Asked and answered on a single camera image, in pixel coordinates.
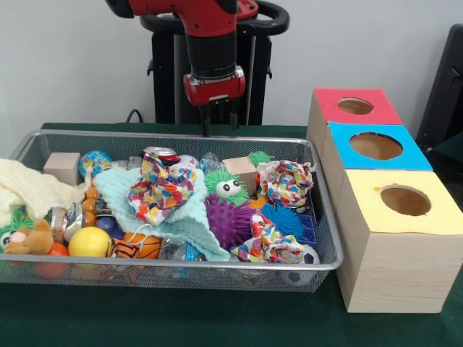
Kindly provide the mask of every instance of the yellow fabric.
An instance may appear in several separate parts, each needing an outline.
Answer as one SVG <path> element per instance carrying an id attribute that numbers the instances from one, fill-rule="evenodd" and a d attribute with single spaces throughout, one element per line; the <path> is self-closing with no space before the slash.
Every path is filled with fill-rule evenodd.
<path id="1" fill-rule="evenodd" d="M 368 227 L 381 233 L 463 235 L 463 213 L 432 171 L 346 170 Z M 381 198 L 385 187 L 412 187 L 429 199 L 424 215 L 403 215 Z"/>
<path id="2" fill-rule="evenodd" d="M 37 220 L 52 207 L 67 209 L 73 202 L 81 202 L 84 191 L 84 184 L 73 187 L 15 160 L 0 159 L 0 228 L 8 226 L 12 213 L 23 205 L 29 216 Z"/>

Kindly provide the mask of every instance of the purple spiky ball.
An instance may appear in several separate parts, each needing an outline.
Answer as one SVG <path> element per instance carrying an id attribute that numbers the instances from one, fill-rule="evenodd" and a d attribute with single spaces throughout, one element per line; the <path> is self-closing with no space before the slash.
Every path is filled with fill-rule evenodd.
<path id="1" fill-rule="evenodd" d="M 235 206 L 233 202 L 229 204 L 217 194 L 206 197 L 205 209 L 209 226 L 223 249 L 229 251 L 252 237 L 251 217 L 255 210 L 246 208 L 248 205 L 249 201 L 239 206 Z"/>

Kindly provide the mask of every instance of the wooden box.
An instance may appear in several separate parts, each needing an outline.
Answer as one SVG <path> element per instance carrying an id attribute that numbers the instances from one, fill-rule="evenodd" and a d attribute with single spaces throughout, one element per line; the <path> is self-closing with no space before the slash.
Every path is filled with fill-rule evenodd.
<path id="1" fill-rule="evenodd" d="M 335 209 L 346 168 L 433 170 L 402 125 L 329 125 L 321 164 Z"/>
<path id="2" fill-rule="evenodd" d="M 348 169 L 337 219 L 348 312 L 442 310 L 463 262 L 463 214 L 433 172 Z"/>
<path id="3" fill-rule="evenodd" d="M 43 172 L 55 176 L 63 183 L 77 186 L 80 181 L 79 162 L 80 153 L 54 152 L 46 161 Z"/>
<path id="4" fill-rule="evenodd" d="M 258 184 L 256 179 L 258 177 L 258 172 L 251 163 L 251 160 L 248 157 L 241 158 L 231 158 L 223 160 L 226 169 L 239 176 L 239 178 L 246 183 L 246 189 L 249 196 L 255 195 Z"/>
<path id="5" fill-rule="evenodd" d="M 329 122 L 402 125 L 382 90 L 315 89 L 310 105 L 307 139 L 323 155 Z"/>

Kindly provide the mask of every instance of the yellow plush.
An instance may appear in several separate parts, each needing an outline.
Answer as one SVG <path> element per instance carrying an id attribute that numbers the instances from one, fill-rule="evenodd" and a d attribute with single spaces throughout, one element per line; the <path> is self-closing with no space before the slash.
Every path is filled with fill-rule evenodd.
<path id="1" fill-rule="evenodd" d="M 46 220 L 34 222 L 34 229 L 21 228 L 11 236 L 6 254 L 48 254 L 53 245 L 53 233 Z"/>

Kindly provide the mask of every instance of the white wall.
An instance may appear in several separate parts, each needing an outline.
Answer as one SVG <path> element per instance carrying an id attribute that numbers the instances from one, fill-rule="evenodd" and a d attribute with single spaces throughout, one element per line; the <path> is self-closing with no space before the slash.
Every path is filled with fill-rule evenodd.
<path id="1" fill-rule="evenodd" d="M 314 87 L 382 87 L 417 131 L 461 0 L 274 0 L 292 16 L 273 38 L 265 124 L 307 124 Z M 153 119 L 150 33 L 104 0 L 3 0 L 0 156 L 45 121 Z"/>

